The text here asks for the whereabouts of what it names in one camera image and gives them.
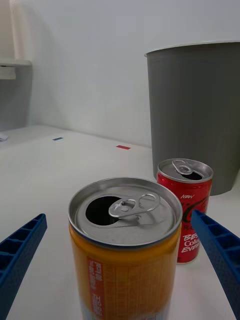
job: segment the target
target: aluminum can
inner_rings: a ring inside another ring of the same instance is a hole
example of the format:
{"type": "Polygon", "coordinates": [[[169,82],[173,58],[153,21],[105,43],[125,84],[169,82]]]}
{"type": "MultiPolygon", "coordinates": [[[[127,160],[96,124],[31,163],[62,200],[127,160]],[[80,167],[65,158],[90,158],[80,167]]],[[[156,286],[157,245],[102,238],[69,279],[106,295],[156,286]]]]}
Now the aluminum can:
{"type": "Polygon", "coordinates": [[[213,170],[206,164],[190,159],[168,159],[158,165],[157,183],[170,189],[182,205],[182,225],[178,263],[193,261],[200,240],[191,224],[193,210],[206,213],[212,186],[213,170]]]}
{"type": "Polygon", "coordinates": [[[167,188],[110,178],[80,190],[69,231],[84,320],[165,320],[183,211],[167,188]]]}

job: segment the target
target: metal can top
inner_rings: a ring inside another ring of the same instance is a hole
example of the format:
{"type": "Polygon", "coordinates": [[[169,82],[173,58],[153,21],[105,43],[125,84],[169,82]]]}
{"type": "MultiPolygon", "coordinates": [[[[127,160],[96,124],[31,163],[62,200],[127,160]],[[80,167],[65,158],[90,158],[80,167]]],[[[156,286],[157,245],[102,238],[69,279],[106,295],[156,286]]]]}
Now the metal can top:
{"type": "Polygon", "coordinates": [[[77,192],[68,219],[91,242],[130,249],[166,239],[177,230],[182,215],[180,201],[166,187],[119,177],[94,182],[77,192]]]}
{"type": "Polygon", "coordinates": [[[191,159],[168,159],[160,162],[158,172],[163,176],[183,182],[185,184],[197,184],[208,181],[213,177],[213,169],[207,164],[191,159]]]}

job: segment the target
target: white table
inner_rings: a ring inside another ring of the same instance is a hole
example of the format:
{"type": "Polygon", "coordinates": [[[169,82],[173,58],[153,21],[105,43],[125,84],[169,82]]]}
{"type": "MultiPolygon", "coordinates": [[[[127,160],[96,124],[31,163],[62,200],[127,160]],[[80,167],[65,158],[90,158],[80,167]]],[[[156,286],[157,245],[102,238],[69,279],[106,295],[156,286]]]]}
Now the white table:
{"type": "MultiPolygon", "coordinates": [[[[8,131],[0,143],[0,241],[40,213],[48,229],[22,281],[8,320],[80,320],[68,205],[85,185],[129,176],[154,180],[150,148],[34,126],[8,131]],[[63,137],[58,141],[53,138],[63,137]]],[[[240,179],[232,191],[210,198],[208,215],[240,236],[240,179]]],[[[178,265],[169,320],[235,319],[203,250],[178,265]]]]}

